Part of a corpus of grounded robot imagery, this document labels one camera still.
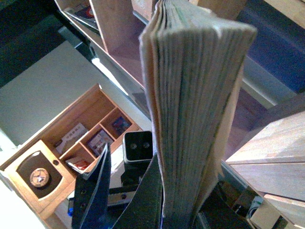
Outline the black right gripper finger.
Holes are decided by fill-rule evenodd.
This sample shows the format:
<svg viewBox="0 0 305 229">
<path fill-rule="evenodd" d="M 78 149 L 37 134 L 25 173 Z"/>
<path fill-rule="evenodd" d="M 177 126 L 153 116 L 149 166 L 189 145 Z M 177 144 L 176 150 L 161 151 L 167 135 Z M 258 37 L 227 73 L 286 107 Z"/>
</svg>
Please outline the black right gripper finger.
<svg viewBox="0 0 305 229">
<path fill-rule="evenodd" d="M 163 185 L 158 157 L 153 156 L 129 205 L 113 225 L 114 229 L 159 229 Z"/>
</svg>

